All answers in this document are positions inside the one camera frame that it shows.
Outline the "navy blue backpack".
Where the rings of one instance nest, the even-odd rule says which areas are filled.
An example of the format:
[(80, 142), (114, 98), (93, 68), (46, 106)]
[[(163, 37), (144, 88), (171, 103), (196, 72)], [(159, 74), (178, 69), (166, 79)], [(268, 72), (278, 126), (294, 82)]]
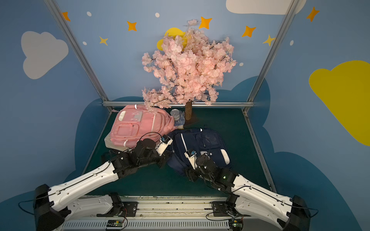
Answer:
[(191, 166), (184, 155), (191, 148), (197, 152), (197, 158), (206, 155), (219, 167), (229, 168), (231, 166), (224, 140), (218, 132), (212, 129), (175, 130), (168, 136), (173, 139), (173, 142), (167, 148), (172, 153), (167, 165), (182, 176), (186, 175), (185, 169)]

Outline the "pink backpack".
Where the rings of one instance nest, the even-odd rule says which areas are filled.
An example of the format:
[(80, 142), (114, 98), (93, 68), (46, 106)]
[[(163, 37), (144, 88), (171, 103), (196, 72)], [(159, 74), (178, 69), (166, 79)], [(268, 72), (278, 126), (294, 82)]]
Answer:
[(158, 141), (175, 129), (173, 116), (165, 110), (128, 105), (118, 112), (110, 132), (110, 140), (115, 146), (133, 148), (139, 140)]

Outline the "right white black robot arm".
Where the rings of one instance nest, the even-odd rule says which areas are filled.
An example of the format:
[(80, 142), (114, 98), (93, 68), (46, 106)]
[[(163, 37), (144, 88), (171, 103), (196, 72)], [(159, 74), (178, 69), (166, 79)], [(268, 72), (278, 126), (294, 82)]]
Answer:
[(223, 213), (232, 217), (250, 216), (268, 222), (282, 231), (308, 231), (311, 213), (305, 200), (297, 195), (284, 196), (267, 190), (235, 171), (219, 167), (207, 155), (185, 155), (191, 166), (191, 180), (199, 178), (228, 195)]

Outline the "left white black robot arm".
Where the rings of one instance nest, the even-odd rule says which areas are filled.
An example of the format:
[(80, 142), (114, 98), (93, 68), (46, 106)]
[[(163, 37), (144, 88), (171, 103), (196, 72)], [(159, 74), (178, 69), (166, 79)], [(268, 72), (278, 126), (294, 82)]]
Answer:
[(118, 152), (98, 168), (67, 183), (52, 187), (43, 184), (37, 187), (33, 200), (36, 229), (52, 231), (58, 228), (72, 214), (69, 205), (105, 184), (135, 174), (140, 168), (149, 165), (164, 167), (171, 155), (166, 149), (172, 142), (167, 135), (158, 142), (144, 139), (138, 141), (132, 150)]

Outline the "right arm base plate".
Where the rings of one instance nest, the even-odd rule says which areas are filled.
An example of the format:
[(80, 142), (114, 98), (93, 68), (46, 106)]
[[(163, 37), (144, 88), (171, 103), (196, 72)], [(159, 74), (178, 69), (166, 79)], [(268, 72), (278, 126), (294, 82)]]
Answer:
[(212, 201), (211, 208), (214, 217), (250, 217), (250, 215), (244, 215), (236, 211), (236, 209), (229, 202), (223, 201)]

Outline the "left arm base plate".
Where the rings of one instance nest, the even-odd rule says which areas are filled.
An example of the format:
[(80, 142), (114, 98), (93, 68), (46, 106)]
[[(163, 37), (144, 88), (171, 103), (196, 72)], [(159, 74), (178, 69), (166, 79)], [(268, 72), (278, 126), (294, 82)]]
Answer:
[(113, 208), (106, 214), (97, 214), (97, 217), (135, 217), (138, 202), (114, 203)]

